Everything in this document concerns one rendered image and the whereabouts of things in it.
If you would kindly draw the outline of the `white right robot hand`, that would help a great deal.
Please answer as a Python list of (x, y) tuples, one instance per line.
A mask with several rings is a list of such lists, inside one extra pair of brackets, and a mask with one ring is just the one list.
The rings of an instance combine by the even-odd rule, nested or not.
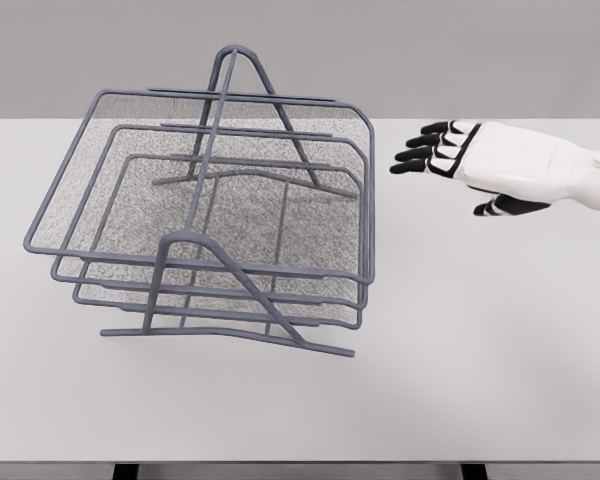
[(519, 216), (566, 199), (576, 164), (574, 143), (500, 122), (447, 120), (425, 125), (406, 141), (390, 167), (394, 175), (431, 173), (493, 197), (478, 217)]

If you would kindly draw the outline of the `medium grey mesh tray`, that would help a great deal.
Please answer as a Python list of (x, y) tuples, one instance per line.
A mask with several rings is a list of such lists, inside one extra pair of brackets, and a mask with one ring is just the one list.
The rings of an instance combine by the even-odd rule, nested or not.
[(31, 245), (78, 302), (175, 316), (354, 322), (374, 267), (374, 162), (345, 121), (91, 122)]

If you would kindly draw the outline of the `small grey mesh tray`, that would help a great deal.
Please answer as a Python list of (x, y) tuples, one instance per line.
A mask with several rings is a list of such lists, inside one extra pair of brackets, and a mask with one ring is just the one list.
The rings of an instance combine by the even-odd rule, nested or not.
[(153, 255), (190, 228), (216, 241), (293, 322), (352, 325), (368, 273), (364, 187), (352, 168), (214, 158), (204, 176), (182, 158), (132, 156), (101, 219), (95, 249)]

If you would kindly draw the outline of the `large grey mesh tray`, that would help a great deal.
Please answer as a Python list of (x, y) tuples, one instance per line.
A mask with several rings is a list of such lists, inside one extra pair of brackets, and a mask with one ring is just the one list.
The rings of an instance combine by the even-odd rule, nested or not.
[(172, 267), (369, 282), (373, 129), (334, 100), (215, 92), (99, 93), (25, 236), (66, 269), (131, 277), (159, 242)]

